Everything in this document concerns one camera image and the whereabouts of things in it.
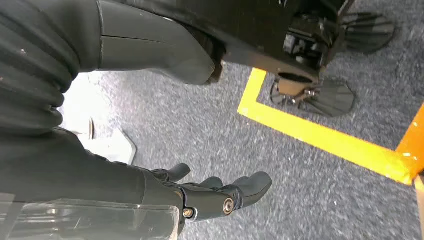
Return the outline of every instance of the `orange object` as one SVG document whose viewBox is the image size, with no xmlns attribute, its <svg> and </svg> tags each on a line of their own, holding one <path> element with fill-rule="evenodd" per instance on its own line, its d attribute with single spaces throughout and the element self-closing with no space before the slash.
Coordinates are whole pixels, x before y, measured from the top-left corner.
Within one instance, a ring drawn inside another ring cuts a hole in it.
<svg viewBox="0 0 424 240">
<path fill-rule="evenodd" d="M 411 185 L 424 169 L 424 156 L 419 151 L 424 136 L 424 107 L 398 150 L 393 151 L 258 103 L 266 75 L 263 70 L 253 69 L 238 108 L 241 115 L 403 184 Z"/>
<path fill-rule="evenodd" d="M 400 141 L 396 152 L 402 155 L 412 178 L 424 170 L 424 104 Z"/>
</svg>

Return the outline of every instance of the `clear plastic cover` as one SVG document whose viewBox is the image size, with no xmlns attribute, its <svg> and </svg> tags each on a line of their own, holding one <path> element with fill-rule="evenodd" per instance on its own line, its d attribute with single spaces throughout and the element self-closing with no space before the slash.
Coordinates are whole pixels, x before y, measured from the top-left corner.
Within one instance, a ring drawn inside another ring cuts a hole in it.
<svg viewBox="0 0 424 240">
<path fill-rule="evenodd" d="M 70 199 L 23 204 L 0 193 L 0 240 L 176 240 L 179 217 L 175 206 Z"/>
</svg>

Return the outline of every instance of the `yellow tape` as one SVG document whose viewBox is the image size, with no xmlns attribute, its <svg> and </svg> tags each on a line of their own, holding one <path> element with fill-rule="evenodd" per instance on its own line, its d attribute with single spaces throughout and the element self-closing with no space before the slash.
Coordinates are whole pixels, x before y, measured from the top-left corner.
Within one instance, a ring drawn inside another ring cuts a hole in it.
<svg viewBox="0 0 424 240">
<path fill-rule="evenodd" d="M 414 170 L 420 166 L 412 169 L 414 156 L 405 158 L 405 149 L 392 151 L 258 103 L 266 74 L 263 70 L 253 69 L 238 108 L 241 115 L 397 182 L 412 184 L 417 175 Z"/>
</svg>

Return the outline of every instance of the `gray carpet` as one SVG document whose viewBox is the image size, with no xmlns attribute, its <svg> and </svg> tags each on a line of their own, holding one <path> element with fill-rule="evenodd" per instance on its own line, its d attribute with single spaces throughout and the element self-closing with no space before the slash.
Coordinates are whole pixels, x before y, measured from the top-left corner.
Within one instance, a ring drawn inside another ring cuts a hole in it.
<svg viewBox="0 0 424 240">
<path fill-rule="evenodd" d="M 354 90 L 351 114 L 297 114 L 396 149 L 424 101 L 424 1 L 358 0 L 354 8 L 394 20 L 393 41 L 372 55 L 341 53 L 323 74 Z M 70 94 L 66 105 L 87 100 L 97 138 L 115 128 L 126 132 L 137 145 L 138 166 L 186 163 L 192 167 L 187 182 L 217 176 L 229 184 L 257 171 L 271 175 L 274 184 L 261 202 L 227 218 L 187 224 L 180 239 L 420 239 L 412 187 L 239 115 L 250 72 L 226 63 L 221 81 L 210 86 L 183 85 L 148 71 L 96 72 L 77 80 L 92 91 Z M 268 76 L 259 97 L 270 106 L 272 80 Z M 76 86 L 72 91 L 78 92 Z"/>
</svg>

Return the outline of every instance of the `metal screw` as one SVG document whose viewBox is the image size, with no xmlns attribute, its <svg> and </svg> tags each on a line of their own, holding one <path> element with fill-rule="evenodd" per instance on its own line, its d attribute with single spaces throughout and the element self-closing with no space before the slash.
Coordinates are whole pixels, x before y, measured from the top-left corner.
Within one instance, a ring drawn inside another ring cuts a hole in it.
<svg viewBox="0 0 424 240">
<path fill-rule="evenodd" d="M 227 198 L 224 201 L 224 205 L 222 207 L 222 210 L 224 211 L 224 213 L 226 215 L 230 215 L 234 210 L 234 201 L 231 198 Z"/>
<path fill-rule="evenodd" d="M 193 217 L 193 210 L 192 209 L 190 209 L 190 208 L 185 208 L 183 211 L 182 211 L 182 215 L 184 216 L 184 218 L 186 218 L 186 219 L 189 219 L 189 218 L 191 218 L 191 217 Z"/>
</svg>

